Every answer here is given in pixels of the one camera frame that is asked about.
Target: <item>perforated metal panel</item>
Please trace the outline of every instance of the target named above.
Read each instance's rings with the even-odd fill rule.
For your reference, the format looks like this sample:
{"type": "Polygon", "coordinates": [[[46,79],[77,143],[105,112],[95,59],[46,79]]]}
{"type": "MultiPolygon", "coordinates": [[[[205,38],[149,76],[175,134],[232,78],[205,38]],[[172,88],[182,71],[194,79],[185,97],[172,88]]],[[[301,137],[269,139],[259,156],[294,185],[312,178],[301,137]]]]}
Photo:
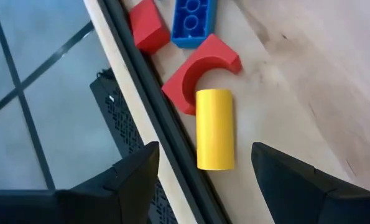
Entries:
{"type": "MultiPolygon", "coordinates": [[[[105,73],[108,73],[108,77],[112,77],[111,70],[105,73]]],[[[144,146],[116,81],[101,77],[90,87],[122,157],[144,146]]],[[[149,219],[155,224],[177,223],[159,180],[150,205],[149,219]]]]}

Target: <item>curved cutout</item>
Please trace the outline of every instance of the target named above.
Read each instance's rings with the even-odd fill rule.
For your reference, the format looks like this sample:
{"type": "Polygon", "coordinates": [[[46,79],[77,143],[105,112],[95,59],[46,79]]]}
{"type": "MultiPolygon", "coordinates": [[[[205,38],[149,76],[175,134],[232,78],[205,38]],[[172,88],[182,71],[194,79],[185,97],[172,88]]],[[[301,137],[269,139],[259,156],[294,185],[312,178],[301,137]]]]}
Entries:
{"type": "Polygon", "coordinates": [[[211,34],[164,84],[162,91],[183,113],[195,115],[195,87],[200,77],[213,68],[236,74],[241,71],[239,55],[211,34]]]}
{"type": "Polygon", "coordinates": [[[197,11],[200,8],[201,2],[200,0],[188,0],[186,2],[186,10],[191,13],[197,11]]]}
{"type": "Polygon", "coordinates": [[[198,25],[198,18],[197,16],[190,15],[185,18],[183,21],[183,26],[186,30],[193,30],[198,25]]]}

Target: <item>yellow block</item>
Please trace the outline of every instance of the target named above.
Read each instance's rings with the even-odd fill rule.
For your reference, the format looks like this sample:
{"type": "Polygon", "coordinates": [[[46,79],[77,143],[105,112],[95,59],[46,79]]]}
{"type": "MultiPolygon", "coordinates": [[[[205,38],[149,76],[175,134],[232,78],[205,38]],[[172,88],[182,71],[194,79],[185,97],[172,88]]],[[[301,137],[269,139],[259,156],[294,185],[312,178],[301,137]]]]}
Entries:
{"type": "Polygon", "coordinates": [[[197,167],[234,169],[233,101],[229,90],[196,93],[197,167]]]}

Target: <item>black frame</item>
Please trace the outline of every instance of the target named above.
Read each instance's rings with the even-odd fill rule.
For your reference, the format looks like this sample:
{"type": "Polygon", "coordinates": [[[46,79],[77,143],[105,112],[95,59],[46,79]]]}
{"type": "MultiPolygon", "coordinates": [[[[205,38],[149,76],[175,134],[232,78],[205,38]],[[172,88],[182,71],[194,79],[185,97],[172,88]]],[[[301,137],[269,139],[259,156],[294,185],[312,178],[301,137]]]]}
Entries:
{"type": "Polygon", "coordinates": [[[197,169],[194,145],[162,93],[150,58],[134,45],[127,11],[117,0],[98,3],[196,221],[231,223],[207,173],[197,169]]]}
{"type": "Polygon", "coordinates": [[[252,144],[251,161],[276,224],[370,223],[370,191],[261,142],[252,144]]]}

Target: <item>wood grain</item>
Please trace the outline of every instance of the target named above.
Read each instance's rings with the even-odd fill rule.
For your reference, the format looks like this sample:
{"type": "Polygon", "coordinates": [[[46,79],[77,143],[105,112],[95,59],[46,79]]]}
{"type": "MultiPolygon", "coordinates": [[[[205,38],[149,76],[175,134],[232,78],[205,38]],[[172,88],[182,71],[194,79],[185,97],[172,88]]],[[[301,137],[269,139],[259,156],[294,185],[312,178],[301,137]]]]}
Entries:
{"type": "MultiPolygon", "coordinates": [[[[124,2],[130,9],[139,1],[124,2]]],[[[233,94],[236,168],[209,172],[231,221],[273,223],[251,165],[255,141],[370,190],[370,0],[218,2],[215,33],[237,51],[244,70],[211,70],[197,90],[228,88],[233,94]]],[[[171,29],[175,1],[155,3],[171,29]]],[[[94,24],[102,20],[91,18],[94,24]]],[[[142,138],[156,140],[108,28],[95,27],[134,121],[145,127],[142,138]]],[[[168,44],[153,55],[161,79],[167,81],[191,53],[168,44]]],[[[195,117],[179,114],[195,142],[195,117]]],[[[168,160],[160,165],[179,223],[193,223],[173,172],[166,171],[168,160]]]]}
{"type": "Polygon", "coordinates": [[[370,190],[370,0],[235,0],[349,176],[370,190]]]}

